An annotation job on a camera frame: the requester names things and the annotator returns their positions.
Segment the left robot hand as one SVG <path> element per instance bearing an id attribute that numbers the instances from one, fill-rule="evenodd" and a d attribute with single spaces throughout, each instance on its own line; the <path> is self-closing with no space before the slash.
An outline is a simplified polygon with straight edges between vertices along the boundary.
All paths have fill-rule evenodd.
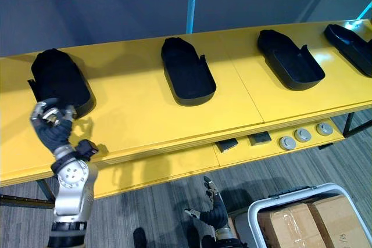
<path id="1" fill-rule="evenodd" d="M 57 112 L 56 117 L 59 121 L 56 126 L 52 126 L 42 118 L 44 109 L 51 108 L 58 102 L 57 98 L 49 98 L 38 102 L 30 115 L 30 122 L 42 144 L 49 149 L 54 156 L 59 152 L 57 150 L 62 147 L 72 149 L 69 142 L 69 137 L 72 131 L 75 109 L 72 105 L 68 105 L 62 113 Z"/>

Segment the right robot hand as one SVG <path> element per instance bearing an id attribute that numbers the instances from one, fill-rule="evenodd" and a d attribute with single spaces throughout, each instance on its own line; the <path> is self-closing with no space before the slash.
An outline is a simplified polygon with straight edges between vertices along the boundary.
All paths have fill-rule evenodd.
<path id="1" fill-rule="evenodd" d="M 228 214 L 220 191 L 209 177 L 204 176 L 203 179 L 206 188 L 206 195 L 212 202 L 212 208 L 209 211 L 185 209 L 184 212 L 188 216 L 212 226 L 215 231 L 226 228 L 228 227 Z"/>

